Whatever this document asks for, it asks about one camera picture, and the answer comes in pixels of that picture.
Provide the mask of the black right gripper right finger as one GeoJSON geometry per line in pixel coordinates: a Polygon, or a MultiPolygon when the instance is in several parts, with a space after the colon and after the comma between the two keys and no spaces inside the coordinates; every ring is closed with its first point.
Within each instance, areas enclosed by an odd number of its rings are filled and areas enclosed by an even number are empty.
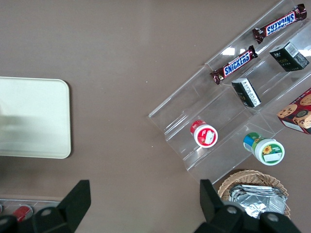
{"type": "Polygon", "coordinates": [[[200,181],[200,205],[206,219],[196,233],[241,233],[243,211],[234,205],[225,205],[210,180],[200,181]]]}

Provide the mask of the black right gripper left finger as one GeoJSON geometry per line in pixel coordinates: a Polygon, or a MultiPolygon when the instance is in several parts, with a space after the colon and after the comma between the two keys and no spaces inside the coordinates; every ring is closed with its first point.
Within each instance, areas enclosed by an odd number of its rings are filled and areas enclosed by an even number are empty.
{"type": "Polygon", "coordinates": [[[35,233],[73,233],[91,205],[90,182],[80,180],[56,207],[47,207],[32,217],[35,233]]]}

